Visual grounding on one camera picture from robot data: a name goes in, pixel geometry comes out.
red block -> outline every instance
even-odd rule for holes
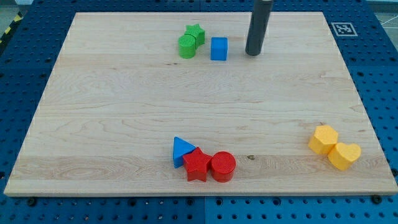
[[[211,175],[218,182],[228,182],[234,176],[235,157],[229,152],[217,152],[211,159]]]
[[[182,157],[188,181],[201,180],[206,182],[207,171],[210,168],[211,156],[204,154],[199,147]]]

yellow black striped tape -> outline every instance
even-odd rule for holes
[[[11,37],[14,35],[22,19],[23,19],[22,13],[18,12],[18,14],[12,20],[11,24],[4,31],[4,34],[0,38],[0,55],[2,55],[2,53],[6,49],[8,42],[11,40]]]

blue pegboard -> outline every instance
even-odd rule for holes
[[[0,189],[15,163],[76,12],[250,11],[252,0],[35,0],[0,57]],[[363,0],[276,0],[273,11],[321,11],[358,36],[332,34],[390,166],[398,166],[398,53]],[[9,198],[0,223],[398,223],[393,197]]]

toy block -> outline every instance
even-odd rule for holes
[[[357,144],[337,143],[329,152],[329,161],[339,170],[348,169],[361,156],[361,147]]]
[[[234,176],[236,161],[229,152],[217,152],[211,159],[211,176],[218,182],[228,182]]]
[[[185,31],[185,35],[191,35],[195,38],[196,44],[195,48],[197,49],[200,45],[205,44],[205,30],[200,28],[199,24],[195,24],[193,26],[187,25],[187,30]]]
[[[188,181],[201,180],[206,182],[211,156],[204,154],[197,147],[192,153],[184,155],[183,160],[185,170],[187,170]]]
[[[190,144],[189,142],[180,139],[179,137],[174,137],[173,145],[173,161],[174,168],[179,168],[183,165],[183,156],[191,153],[196,149],[196,146]]]
[[[328,154],[337,144],[338,133],[329,125],[321,125],[315,128],[308,146],[317,154]]]
[[[226,60],[228,54],[228,39],[226,37],[211,38],[211,60]]]
[[[178,54],[181,58],[189,59],[195,56],[196,40],[191,35],[183,35],[178,39]]]

blue triangle block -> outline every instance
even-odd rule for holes
[[[196,146],[190,144],[189,142],[180,139],[179,137],[174,137],[174,145],[173,145],[173,161],[174,168],[179,168],[183,165],[182,156],[188,153],[191,153],[196,149]]]

